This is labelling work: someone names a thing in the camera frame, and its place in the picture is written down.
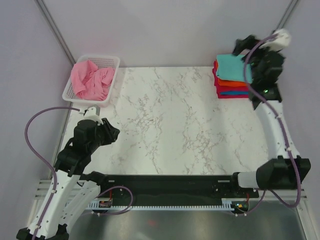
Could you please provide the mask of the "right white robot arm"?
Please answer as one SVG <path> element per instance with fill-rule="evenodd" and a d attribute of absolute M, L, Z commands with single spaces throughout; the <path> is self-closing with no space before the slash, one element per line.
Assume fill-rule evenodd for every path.
<path fill-rule="evenodd" d="M 299 190 L 311 169 L 310 160 L 301 157 L 290 136 L 277 84 L 285 61 L 281 50 L 290 42 L 291 35 L 285 29 L 278 29 L 263 40 L 249 35 L 235 42 L 234 56 L 248 50 L 242 58 L 244 82 L 253 110 L 262 124 L 268 149 L 267 162 L 255 171 L 233 174 L 236 180 L 229 184 L 229 191 L 235 197 L 242 196 L 247 188 Z"/>

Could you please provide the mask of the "teal t shirt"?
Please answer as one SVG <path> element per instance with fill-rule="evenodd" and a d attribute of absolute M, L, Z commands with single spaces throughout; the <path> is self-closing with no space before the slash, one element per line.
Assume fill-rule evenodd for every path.
<path fill-rule="evenodd" d="M 222 80 L 244 83 L 245 63 L 242 60 L 243 57 L 244 55 L 241 54 L 238 56 L 234 56 L 232 54 L 217 55 L 217 76 Z"/>

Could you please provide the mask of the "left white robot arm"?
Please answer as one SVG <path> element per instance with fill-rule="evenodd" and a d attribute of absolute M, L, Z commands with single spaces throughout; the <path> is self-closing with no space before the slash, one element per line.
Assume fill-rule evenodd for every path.
<path fill-rule="evenodd" d="M 84 170 L 92 154 L 114 143 L 120 130 L 106 118 L 83 119 L 74 128 L 73 137 L 58 154 L 50 188 L 40 210 L 28 227 L 18 231 L 18 240 L 67 240 L 75 221 L 96 197 L 110 191 L 106 175 Z"/>

